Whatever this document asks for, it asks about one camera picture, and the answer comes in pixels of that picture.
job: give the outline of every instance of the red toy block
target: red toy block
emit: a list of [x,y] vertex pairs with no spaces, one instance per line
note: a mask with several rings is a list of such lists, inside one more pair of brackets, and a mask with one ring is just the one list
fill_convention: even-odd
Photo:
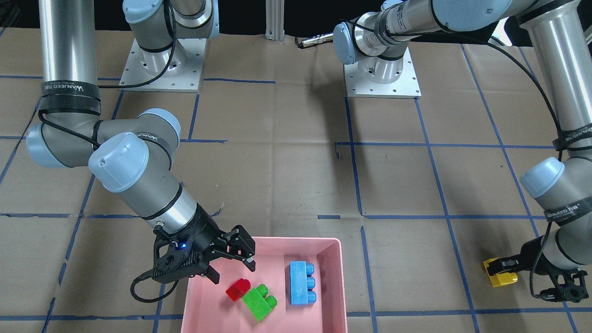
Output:
[[234,282],[230,288],[226,289],[226,293],[232,301],[236,302],[241,297],[246,294],[249,289],[251,289],[251,282],[249,282],[246,278],[240,278],[236,282]]

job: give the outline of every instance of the tiled surface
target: tiled surface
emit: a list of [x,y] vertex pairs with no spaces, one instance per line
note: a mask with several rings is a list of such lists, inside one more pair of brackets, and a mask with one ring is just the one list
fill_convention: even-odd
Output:
[[[96,40],[99,76],[118,78],[131,33]],[[517,182],[556,156],[532,83],[494,50],[410,48],[421,99],[345,99],[331,44],[220,36],[199,94],[102,91],[103,118],[173,112],[183,142],[172,172],[208,212],[221,208],[223,229],[339,238],[350,333],[590,331],[589,300],[534,300],[527,273],[493,289],[481,266],[518,253],[532,221],[545,227]],[[532,49],[509,50],[541,78]],[[19,141],[40,59],[38,30],[0,36],[0,331],[178,332],[186,281],[159,303],[129,295],[151,267],[150,228],[86,168],[41,168]],[[159,289],[138,285],[144,297]]]

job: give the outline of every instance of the white mounting plate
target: white mounting plate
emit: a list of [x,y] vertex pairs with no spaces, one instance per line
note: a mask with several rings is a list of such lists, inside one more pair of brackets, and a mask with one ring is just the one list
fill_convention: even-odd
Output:
[[391,84],[378,84],[366,79],[358,71],[358,63],[344,65],[345,86],[348,97],[417,98],[421,89],[411,60],[409,49],[403,55],[403,70],[398,80]]
[[[171,69],[158,80],[138,88],[124,88],[130,91],[170,91],[198,92],[201,83],[201,72],[204,67],[205,44],[207,39],[179,39],[187,53],[187,63],[182,71]],[[121,75],[120,85],[146,82],[156,75],[144,69],[140,60],[141,49],[134,39],[126,67]]]

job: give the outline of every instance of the yellow toy block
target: yellow toy block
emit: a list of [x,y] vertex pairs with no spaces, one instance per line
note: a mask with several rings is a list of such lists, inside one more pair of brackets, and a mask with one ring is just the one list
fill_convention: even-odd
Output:
[[[498,258],[492,258],[489,260],[485,260],[483,262],[483,266],[485,267],[486,274],[487,274],[487,267],[489,267],[489,263],[494,260],[497,260],[497,259]],[[487,274],[487,276],[489,276],[489,281],[491,282],[491,285],[494,287],[506,286],[508,284],[518,282],[518,275],[516,273],[501,273],[501,274],[496,274],[494,276],[490,276],[489,274]]]

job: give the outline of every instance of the pink plastic box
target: pink plastic box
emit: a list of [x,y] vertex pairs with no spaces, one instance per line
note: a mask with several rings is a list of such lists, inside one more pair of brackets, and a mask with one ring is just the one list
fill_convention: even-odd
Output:
[[[347,333],[341,243],[335,238],[253,237],[256,271],[236,260],[211,263],[220,272],[220,284],[206,278],[189,279],[181,333]],[[318,299],[308,306],[289,303],[290,261],[315,266]],[[251,286],[264,283],[278,300],[277,307],[257,322],[242,302],[233,302],[225,290],[239,278]]]

